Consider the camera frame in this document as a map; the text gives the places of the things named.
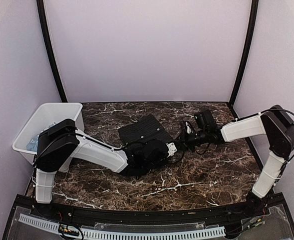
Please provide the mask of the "black pinstriped shirt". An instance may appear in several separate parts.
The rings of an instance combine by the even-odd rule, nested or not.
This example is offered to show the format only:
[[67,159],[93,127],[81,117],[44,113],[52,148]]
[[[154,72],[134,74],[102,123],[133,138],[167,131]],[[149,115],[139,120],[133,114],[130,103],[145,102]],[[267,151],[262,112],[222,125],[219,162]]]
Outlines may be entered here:
[[146,143],[150,140],[160,140],[165,143],[173,141],[173,137],[152,114],[143,116],[133,124],[118,129],[122,146],[133,142]]

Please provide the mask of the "light blue garment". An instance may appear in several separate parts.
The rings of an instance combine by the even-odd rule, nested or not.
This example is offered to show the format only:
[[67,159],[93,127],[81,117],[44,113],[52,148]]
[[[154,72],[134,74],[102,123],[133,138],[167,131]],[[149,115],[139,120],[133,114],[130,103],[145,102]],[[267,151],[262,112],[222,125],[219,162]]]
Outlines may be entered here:
[[36,152],[37,148],[38,148],[38,142],[39,142],[39,135],[48,130],[49,128],[53,127],[54,125],[56,125],[56,122],[53,122],[51,125],[47,126],[46,128],[44,128],[40,133],[38,133],[37,135],[33,136],[31,138],[31,140],[29,141],[29,143],[26,145],[26,149],[28,151],[32,151],[32,152]]

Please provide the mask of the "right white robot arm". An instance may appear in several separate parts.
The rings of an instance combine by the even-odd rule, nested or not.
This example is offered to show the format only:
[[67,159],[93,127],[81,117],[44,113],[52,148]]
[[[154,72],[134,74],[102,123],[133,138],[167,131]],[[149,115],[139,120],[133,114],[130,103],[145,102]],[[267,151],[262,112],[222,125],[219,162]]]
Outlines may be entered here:
[[189,121],[181,123],[181,133],[174,141],[181,151],[194,152],[202,144],[220,145],[258,135],[267,137],[269,155],[251,189],[251,194],[259,199],[266,197],[294,157],[294,113],[279,105],[222,126],[217,125],[208,109],[196,113],[194,119],[199,130]]

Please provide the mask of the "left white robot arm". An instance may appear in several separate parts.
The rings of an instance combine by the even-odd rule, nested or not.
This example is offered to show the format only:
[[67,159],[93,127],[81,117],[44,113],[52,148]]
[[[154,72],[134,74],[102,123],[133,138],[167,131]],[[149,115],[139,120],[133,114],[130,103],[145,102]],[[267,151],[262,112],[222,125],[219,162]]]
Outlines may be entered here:
[[140,177],[165,164],[176,152],[173,142],[158,139],[132,141],[116,148],[77,129],[72,119],[65,119],[38,137],[33,162],[37,209],[46,218],[57,214],[57,206],[51,203],[52,190],[56,173],[68,159],[81,159],[123,176]]

